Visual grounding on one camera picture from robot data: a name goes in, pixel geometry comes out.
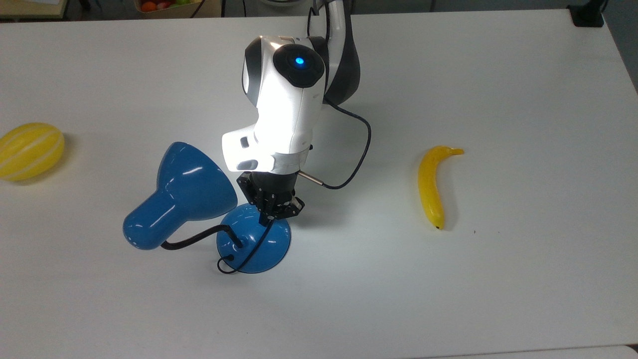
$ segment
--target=apple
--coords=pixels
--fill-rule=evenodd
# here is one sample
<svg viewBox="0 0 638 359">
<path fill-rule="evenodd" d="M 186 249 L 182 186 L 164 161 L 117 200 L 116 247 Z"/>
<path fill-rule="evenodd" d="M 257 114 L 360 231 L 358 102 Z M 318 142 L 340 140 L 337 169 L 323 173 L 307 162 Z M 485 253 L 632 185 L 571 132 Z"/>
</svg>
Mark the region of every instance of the apple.
<svg viewBox="0 0 638 359">
<path fill-rule="evenodd" d="M 162 1 L 158 4 L 158 10 L 167 9 L 170 5 L 170 1 Z"/>
</svg>

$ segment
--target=yellow melon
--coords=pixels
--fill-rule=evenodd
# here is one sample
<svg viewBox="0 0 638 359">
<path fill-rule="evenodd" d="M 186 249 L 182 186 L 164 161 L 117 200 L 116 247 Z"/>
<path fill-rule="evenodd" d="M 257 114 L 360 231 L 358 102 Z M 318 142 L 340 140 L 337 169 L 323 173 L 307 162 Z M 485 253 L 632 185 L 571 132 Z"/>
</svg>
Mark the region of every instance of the yellow melon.
<svg viewBox="0 0 638 359">
<path fill-rule="evenodd" d="M 64 135 L 46 123 L 28 123 L 0 138 L 0 180 L 20 181 L 53 167 L 64 152 Z"/>
</svg>

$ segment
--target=black bracket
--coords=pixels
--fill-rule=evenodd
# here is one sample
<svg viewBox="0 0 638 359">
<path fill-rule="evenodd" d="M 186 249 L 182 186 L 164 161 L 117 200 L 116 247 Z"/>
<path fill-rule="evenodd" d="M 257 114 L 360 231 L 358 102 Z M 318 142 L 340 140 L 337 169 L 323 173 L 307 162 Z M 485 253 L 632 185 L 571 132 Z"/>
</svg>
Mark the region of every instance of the black bracket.
<svg viewBox="0 0 638 359">
<path fill-rule="evenodd" d="M 271 220 L 294 217 L 304 208 L 304 201 L 295 197 L 296 179 L 297 173 L 244 172 L 237 178 L 237 184 L 260 212 L 259 223 L 266 226 Z"/>
<path fill-rule="evenodd" d="M 572 22 L 577 27 L 602 27 L 605 20 L 602 18 L 600 7 L 605 0 L 590 0 L 582 6 L 568 5 Z"/>
</svg>

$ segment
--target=orange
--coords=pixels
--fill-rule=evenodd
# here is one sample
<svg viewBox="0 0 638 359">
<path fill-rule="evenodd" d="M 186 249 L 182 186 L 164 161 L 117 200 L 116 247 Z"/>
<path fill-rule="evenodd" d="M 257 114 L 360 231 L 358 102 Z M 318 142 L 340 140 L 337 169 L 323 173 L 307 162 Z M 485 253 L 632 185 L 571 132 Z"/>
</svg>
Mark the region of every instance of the orange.
<svg viewBox="0 0 638 359">
<path fill-rule="evenodd" d="M 147 1 L 144 4 L 142 4 L 142 11 L 145 13 L 149 11 L 155 11 L 157 9 L 158 9 L 158 6 L 155 5 L 155 3 L 152 1 Z"/>
</svg>

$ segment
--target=white table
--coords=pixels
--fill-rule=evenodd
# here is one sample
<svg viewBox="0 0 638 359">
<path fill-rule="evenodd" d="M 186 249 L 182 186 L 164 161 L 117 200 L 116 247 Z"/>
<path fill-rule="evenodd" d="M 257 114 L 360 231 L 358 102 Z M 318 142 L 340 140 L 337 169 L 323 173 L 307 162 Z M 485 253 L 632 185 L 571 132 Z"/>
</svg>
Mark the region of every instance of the white table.
<svg viewBox="0 0 638 359">
<path fill-rule="evenodd" d="M 221 134 L 255 121 L 245 46 L 305 25 L 0 24 L 0 133 L 44 121 L 69 142 L 48 176 L 0 183 L 0 356 L 409 358 L 638 342 L 638 97 L 608 29 L 576 28 L 566 10 L 354 16 L 361 86 L 343 107 L 367 117 L 373 144 L 341 191 L 298 181 L 307 206 L 284 260 L 222 275 L 212 241 L 129 245 L 122 220 L 154 190 L 171 142 L 223 165 Z M 305 170 L 339 182 L 364 138 L 324 109 Z M 438 144 L 466 150 L 441 167 L 443 232 L 416 189 Z"/>
<path fill-rule="evenodd" d="M 521 351 L 482 355 L 446 356 L 446 359 L 636 359 L 638 354 L 627 346 L 606 346 L 541 351 Z"/>
</svg>

